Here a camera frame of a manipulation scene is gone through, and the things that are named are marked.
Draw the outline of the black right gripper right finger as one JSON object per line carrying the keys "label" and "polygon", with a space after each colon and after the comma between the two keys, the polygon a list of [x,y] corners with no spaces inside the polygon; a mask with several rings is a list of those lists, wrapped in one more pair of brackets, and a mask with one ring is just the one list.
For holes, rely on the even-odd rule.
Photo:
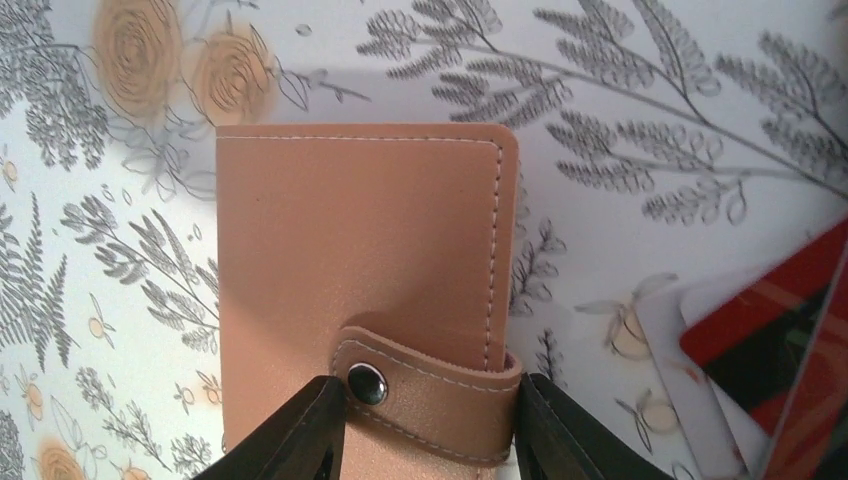
{"label": "black right gripper right finger", "polygon": [[539,373],[521,376],[515,450],[522,479],[663,480],[670,477]]}

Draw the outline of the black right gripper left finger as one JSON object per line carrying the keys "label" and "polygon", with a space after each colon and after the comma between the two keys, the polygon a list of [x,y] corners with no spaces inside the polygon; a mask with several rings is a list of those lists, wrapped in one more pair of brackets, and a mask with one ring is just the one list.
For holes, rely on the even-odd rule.
{"label": "black right gripper left finger", "polygon": [[337,480],[346,425],[342,380],[317,376],[196,480]]}

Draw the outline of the tan leather card holder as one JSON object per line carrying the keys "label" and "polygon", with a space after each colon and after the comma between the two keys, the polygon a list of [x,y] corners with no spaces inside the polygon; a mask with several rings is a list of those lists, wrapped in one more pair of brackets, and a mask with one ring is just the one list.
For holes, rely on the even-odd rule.
{"label": "tan leather card holder", "polygon": [[228,449],[290,403],[343,423],[342,447],[301,454],[337,478],[494,478],[521,374],[512,131],[224,126],[216,167]]}

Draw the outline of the red card pair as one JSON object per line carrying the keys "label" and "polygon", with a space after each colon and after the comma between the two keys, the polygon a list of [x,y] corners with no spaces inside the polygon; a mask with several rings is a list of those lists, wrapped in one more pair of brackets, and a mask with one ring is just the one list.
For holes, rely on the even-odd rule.
{"label": "red card pair", "polygon": [[765,434],[753,478],[846,478],[845,220],[689,327],[679,345]]}

